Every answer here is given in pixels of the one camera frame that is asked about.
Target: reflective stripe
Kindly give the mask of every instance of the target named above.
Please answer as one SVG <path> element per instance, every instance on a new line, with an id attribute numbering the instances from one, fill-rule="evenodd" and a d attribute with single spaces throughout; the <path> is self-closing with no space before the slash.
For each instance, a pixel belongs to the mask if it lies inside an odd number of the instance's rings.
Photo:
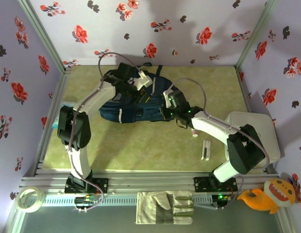
<path id="1" fill-rule="evenodd" d="M 119 109 L 119 115 L 118 115 L 118 120 L 119 120 L 120 123 L 122 123 L 121 122 L 121 115 L 122 115 L 122 109 L 120 108 Z"/>
<path id="2" fill-rule="evenodd" d="M 152 81 L 152 93 L 151 93 L 151 95 L 154 94 L 154 92 L 155 92 L 155 83 L 156 83 L 156 77 L 154 77 L 154 79 Z"/>

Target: floral wallpaper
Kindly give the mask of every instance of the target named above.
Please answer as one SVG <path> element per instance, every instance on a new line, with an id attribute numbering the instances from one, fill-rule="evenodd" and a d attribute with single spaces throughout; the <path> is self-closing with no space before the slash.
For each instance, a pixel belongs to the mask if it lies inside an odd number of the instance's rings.
<path id="1" fill-rule="evenodd" d="M 266 1 L 30 0 L 65 66 L 235 65 Z"/>
<path id="2" fill-rule="evenodd" d="M 36 157 L 59 77 L 18 2 L 0 1 L 0 233 Z"/>
<path id="3" fill-rule="evenodd" d="M 297 195 L 292 211 L 301 232 L 301 0 L 279 0 L 242 65 L 240 82 L 253 112 L 272 117 L 281 159 L 278 173 Z"/>

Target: plush toy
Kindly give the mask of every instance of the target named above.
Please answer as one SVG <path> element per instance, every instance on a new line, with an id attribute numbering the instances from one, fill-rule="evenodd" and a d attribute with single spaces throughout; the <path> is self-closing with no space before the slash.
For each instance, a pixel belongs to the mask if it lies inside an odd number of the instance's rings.
<path id="1" fill-rule="evenodd" d="M 264 184 L 264 191 L 256 188 L 252 191 L 245 190 L 238 200 L 243 200 L 254 210 L 267 211 L 274 214 L 279 207 L 290 207 L 295 202 L 295 191 L 293 185 L 283 179 L 272 179 Z"/>

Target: blue backpack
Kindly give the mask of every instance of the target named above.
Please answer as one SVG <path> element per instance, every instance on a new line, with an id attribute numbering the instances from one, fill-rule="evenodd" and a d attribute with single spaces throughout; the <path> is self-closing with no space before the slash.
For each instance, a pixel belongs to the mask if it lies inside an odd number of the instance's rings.
<path id="1" fill-rule="evenodd" d="M 145 63 L 142 66 L 151 66 L 150 63 Z M 146 70 L 144 73 L 148 75 L 153 83 L 146 88 L 146 92 L 150 94 L 150 99 L 146 103 L 134 103 L 131 97 L 118 94 L 110 101 L 106 102 L 100 109 L 102 118 L 117 122 L 117 123 L 134 123 L 136 121 L 171 121 L 173 118 L 164 120 L 160 108 L 165 104 L 162 93 L 172 85 L 172 82 L 164 77 L 161 77 L 160 71 L 162 66 L 159 66 L 156 74 L 152 74 Z M 116 70 L 109 70 L 107 73 L 113 74 Z M 139 78 L 138 70 L 135 68 L 132 72 L 132 80 Z"/>

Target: work glove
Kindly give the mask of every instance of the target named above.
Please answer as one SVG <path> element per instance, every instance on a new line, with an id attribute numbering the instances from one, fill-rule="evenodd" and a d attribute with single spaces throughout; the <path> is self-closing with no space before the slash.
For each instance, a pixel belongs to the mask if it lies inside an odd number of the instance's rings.
<path id="1" fill-rule="evenodd" d="M 139 192 L 137 224 L 191 224 L 194 214 L 191 191 Z"/>

